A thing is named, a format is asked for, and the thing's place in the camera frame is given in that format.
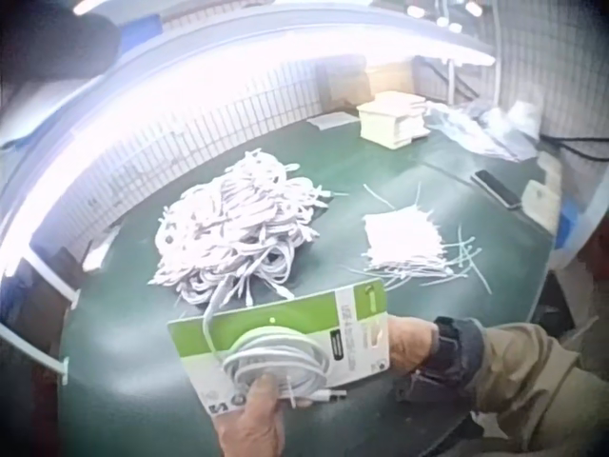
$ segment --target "sleeve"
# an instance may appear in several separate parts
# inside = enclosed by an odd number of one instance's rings
[[[469,384],[477,410],[498,414],[522,450],[593,438],[609,417],[609,387],[577,368],[578,355],[533,325],[482,331],[484,355]]]

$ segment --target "fluorescent light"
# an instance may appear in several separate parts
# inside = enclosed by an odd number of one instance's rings
[[[461,30],[463,30],[463,26],[461,24],[453,22],[451,25],[448,26],[448,29],[454,33],[461,33]]]
[[[55,203],[117,141],[159,119],[175,116],[187,124],[202,107],[211,110],[247,98],[252,95],[247,84],[252,76],[282,64],[348,54],[361,54],[375,63],[400,62],[413,55],[472,65],[495,63],[492,55],[445,38],[363,25],[278,30],[202,52],[108,101],[87,125],[70,131],[71,142],[31,188],[0,245],[0,278],[3,273],[14,274],[32,235]]]
[[[88,13],[94,8],[99,7],[102,3],[106,3],[108,0],[83,0],[78,5],[74,7],[74,14],[77,16],[82,16],[83,14]]]
[[[409,16],[416,17],[417,19],[421,19],[425,16],[425,10],[423,8],[415,7],[414,5],[409,6],[406,13]]]
[[[482,16],[482,7],[478,5],[476,2],[467,2],[465,4],[465,9],[469,11],[472,16],[480,17]]]

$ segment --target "ceiling light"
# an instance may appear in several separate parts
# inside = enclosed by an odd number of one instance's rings
[[[425,10],[423,8],[415,7],[414,5],[409,6],[406,13],[409,16],[416,17],[417,19],[421,19],[425,16]]]
[[[476,2],[467,2],[465,4],[465,9],[469,11],[472,16],[480,17],[482,16],[482,7],[478,5]]]
[[[74,14],[76,14],[77,16],[82,16],[83,14],[93,10],[94,8],[99,7],[102,3],[105,3],[107,1],[108,0],[83,0],[74,7]]]
[[[448,26],[448,29],[454,33],[461,33],[461,30],[463,30],[463,26],[461,24],[453,22],[450,26]]]

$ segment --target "hand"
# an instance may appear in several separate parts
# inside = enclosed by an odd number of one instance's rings
[[[275,379],[264,375],[247,394],[246,408],[213,419],[225,457],[278,457],[284,451],[284,422]]]
[[[431,354],[438,326],[414,317],[389,316],[389,357],[400,372],[416,369]]]

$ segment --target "stack of white boxes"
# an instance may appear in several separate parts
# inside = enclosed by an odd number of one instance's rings
[[[422,119],[425,99],[393,90],[378,93],[373,102],[358,106],[362,138],[389,149],[409,145],[429,134]]]

